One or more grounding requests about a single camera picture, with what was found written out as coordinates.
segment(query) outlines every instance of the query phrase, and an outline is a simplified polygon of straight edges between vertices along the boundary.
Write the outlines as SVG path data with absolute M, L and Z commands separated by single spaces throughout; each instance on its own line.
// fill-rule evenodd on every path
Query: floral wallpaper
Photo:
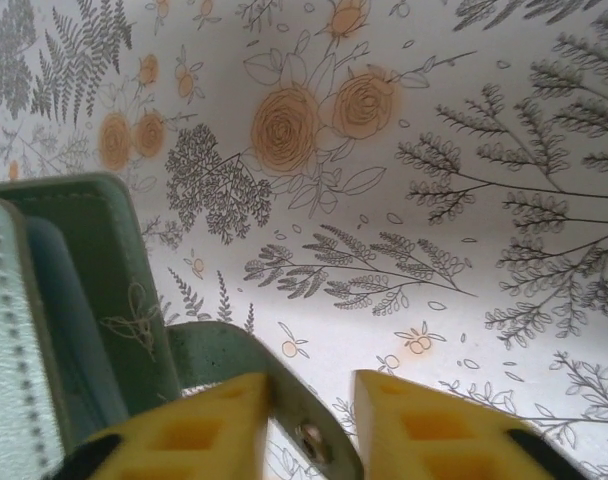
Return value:
M 98 170 L 165 321 L 245 328 L 348 435 L 376 369 L 608 480 L 608 0 L 0 0 L 0 182 Z

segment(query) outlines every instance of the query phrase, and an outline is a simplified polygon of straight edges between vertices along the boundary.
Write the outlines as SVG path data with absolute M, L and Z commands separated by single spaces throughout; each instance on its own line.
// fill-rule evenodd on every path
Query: green leather wallet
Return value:
M 0 478 L 40 478 L 89 435 L 247 372 L 273 418 L 313 424 L 329 479 L 362 475 L 329 410 L 260 342 L 220 322 L 164 327 L 127 189 L 109 174 L 0 184 Z

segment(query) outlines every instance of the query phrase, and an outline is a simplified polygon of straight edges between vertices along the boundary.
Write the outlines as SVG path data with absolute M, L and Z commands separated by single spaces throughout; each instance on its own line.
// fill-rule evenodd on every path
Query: botanical print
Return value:
M 235 325 L 353 441 L 369 368 L 608 480 L 608 0 L 0 0 L 0 182 L 96 171 L 155 276 L 98 319 L 136 351 Z
M 608 150 L 575 158 L 565 148 L 577 135 L 587 137 L 588 142 L 608 136 L 608 12 L 591 26 L 593 39 L 562 33 L 553 49 L 560 58 L 532 64 L 533 95 L 513 107 L 524 134 L 504 120 L 507 102 L 499 85 L 487 84 L 479 99 L 465 100 L 470 113 L 443 105 L 436 108 L 438 116 L 457 131 L 497 139 L 479 145 L 476 154 L 481 160 L 502 165 L 511 173 L 532 169 L 547 186 L 470 174 L 460 149 L 433 133 L 422 134 L 415 144 L 400 143 L 396 155 L 404 164 L 435 179 L 431 183 L 414 180 L 407 194 L 418 205 L 433 208 L 428 216 L 430 224 L 455 220 L 476 202 L 482 189 L 506 191 L 502 205 L 515 217 L 512 223 L 522 236 L 513 237 L 497 261 L 498 268 L 510 273 L 510 281 L 500 282 L 500 289 L 528 299 L 486 314 L 487 328 L 500 330 L 498 338 L 507 348 L 514 344 L 526 347 L 529 339 L 550 324 L 558 330 L 558 337 L 565 338 L 581 334 L 590 312 L 608 317 L 608 228 L 592 230 L 590 241 L 577 242 L 571 248 L 549 247 L 553 235 L 564 235 L 573 224 L 608 227 L 607 189 L 591 193 L 558 180 L 560 172 L 568 169 L 586 168 L 608 175 Z M 590 86 L 587 77 L 597 77 L 602 85 Z M 570 99 L 547 117 L 542 105 L 559 98 Z M 472 182 L 472 186 L 454 187 L 460 180 Z M 600 202 L 603 206 L 597 208 L 607 209 L 605 215 L 573 215 L 572 208 L 582 209 L 582 203 L 589 201 Z

